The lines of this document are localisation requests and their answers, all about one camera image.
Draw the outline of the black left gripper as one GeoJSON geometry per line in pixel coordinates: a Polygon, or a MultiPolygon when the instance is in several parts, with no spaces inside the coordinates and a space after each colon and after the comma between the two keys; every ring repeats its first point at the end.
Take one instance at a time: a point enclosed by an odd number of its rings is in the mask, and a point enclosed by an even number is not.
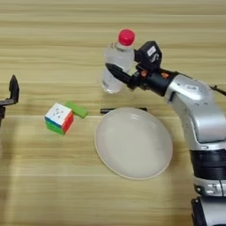
{"type": "Polygon", "coordinates": [[[0,101],[0,127],[5,114],[4,106],[13,105],[19,102],[19,83],[15,75],[11,76],[9,91],[10,97],[0,101]]]}

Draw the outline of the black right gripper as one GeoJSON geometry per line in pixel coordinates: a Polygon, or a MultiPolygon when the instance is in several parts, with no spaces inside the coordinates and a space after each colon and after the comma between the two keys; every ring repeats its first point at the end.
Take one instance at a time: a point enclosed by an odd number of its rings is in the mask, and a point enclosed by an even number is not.
{"type": "MultiPolygon", "coordinates": [[[[139,62],[139,51],[136,49],[134,50],[134,61],[139,62]]],[[[115,64],[106,63],[105,65],[116,79],[126,84],[131,90],[139,87],[144,91],[150,90],[160,96],[166,94],[170,83],[178,75],[178,72],[158,69],[155,72],[140,70],[130,76],[115,64]]]]}

